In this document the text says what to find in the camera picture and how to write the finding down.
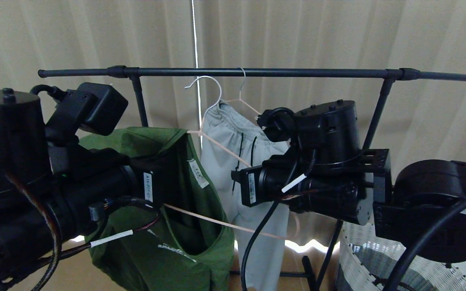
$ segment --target bolt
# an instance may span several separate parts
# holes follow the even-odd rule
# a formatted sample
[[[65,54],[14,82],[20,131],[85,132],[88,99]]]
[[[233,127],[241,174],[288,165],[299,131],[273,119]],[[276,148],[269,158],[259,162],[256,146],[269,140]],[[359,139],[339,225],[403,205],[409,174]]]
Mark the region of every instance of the bolt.
[[[3,103],[11,104],[15,103],[15,95],[13,94],[12,88],[3,88]]]

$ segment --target laundry basket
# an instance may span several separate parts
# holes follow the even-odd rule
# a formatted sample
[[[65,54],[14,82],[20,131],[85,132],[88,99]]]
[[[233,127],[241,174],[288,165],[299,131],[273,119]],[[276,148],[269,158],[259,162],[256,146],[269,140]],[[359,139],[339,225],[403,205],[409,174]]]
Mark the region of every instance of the laundry basket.
[[[344,223],[340,242],[338,291],[379,291],[405,251],[399,242],[378,238],[373,225]],[[457,268],[416,257],[398,291],[466,291],[466,276]]]

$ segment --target wooden floor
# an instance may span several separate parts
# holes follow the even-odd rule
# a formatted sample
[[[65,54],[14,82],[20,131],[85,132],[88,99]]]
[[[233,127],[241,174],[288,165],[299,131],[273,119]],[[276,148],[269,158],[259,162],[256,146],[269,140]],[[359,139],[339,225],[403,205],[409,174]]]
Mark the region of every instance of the wooden floor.
[[[74,243],[66,243],[63,249],[73,247]],[[285,247],[285,255],[282,264],[282,271],[287,272],[303,272],[301,265],[302,256],[309,256],[314,273],[317,275],[320,269],[324,253],[312,248],[305,253],[296,253],[292,249]],[[337,254],[329,266],[327,276],[324,284],[322,284],[321,291],[332,290],[333,280],[335,276],[335,266],[337,265]],[[26,280],[16,285],[11,291],[29,291],[33,288],[35,283],[41,278],[46,267],[37,271],[35,274],[29,276]],[[239,270],[238,260],[232,270]],[[116,285],[105,274],[100,272],[91,264],[91,258],[87,251],[74,256],[70,259],[63,260],[59,263],[57,271],[55,271],[52,279],[44,287],[43,291],[123,291],[123,289]],[[232,275],[230,277],[229,290],[239,291],[240,276]],[[280,278],[278,284],[278,291],[308,291],[309,287],[305,278]]]

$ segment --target clothes rack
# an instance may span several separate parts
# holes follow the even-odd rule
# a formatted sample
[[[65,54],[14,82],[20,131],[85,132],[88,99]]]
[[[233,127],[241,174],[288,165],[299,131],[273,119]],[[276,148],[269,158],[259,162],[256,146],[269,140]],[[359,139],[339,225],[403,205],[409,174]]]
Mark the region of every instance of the clothes rack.
[[[363,70],[363,69],[303,69],[303,68],[138,68],[126,66],[112,66],[100,69],[74,69],[74,70],[39,70],[39,77],[68,77],[68,76],[109,76],[114,78],[128,78],[131,80],[136,101],[138,103],[141,125],[148,127],[147,114],[144,97],[139,77],[142,76],[167,76],[167,77],[188,77],[188,76],[212,76],[212,77],[292,77],[292,78],[373,78],[383,79],[377,105],[373,113],[368,134],[364,139],[363,149],[370,148],[379,120],[381,118],[387,97],[390,94],[395,81],[411,80],[449,80],[466,81],[466,74],[453,74],[445,72],[422,72],[412,68],[384,69],[384,70]],[[329,244],[325,261],[322,264],[317,280],[312,271],[310,260],[303,256],[302,263],[305,272],[291,273],[282,272],[280,276],[290,276],[307,278],[309,289],[318,291],[323,276],[329,264],[333,248],[342,229],[342,221],[336,223],[333,239]]]

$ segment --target green shirt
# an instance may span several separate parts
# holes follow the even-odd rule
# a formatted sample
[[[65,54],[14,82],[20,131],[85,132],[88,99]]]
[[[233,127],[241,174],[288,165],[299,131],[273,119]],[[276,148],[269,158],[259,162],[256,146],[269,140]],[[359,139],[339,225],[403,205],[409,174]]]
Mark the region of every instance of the green shirt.
[[[132,127],[117,129],[107,137],[90,135],[80,144],[87,149],[112,148],[130,157],[169,151],[177,156],[173,182],[178,183],[179,193],[164,193],[164,202],[226,221],[185,130]],[[202,174],[198,179],[196,167]],[[150,230],[90,249],[93,264],[129,291],[227,290],[233,262],[232,229],[165,207],[161,212],[161,220]],[[140,227],[154,217],[138,208],[121,208],[111,214],[101,237]]]

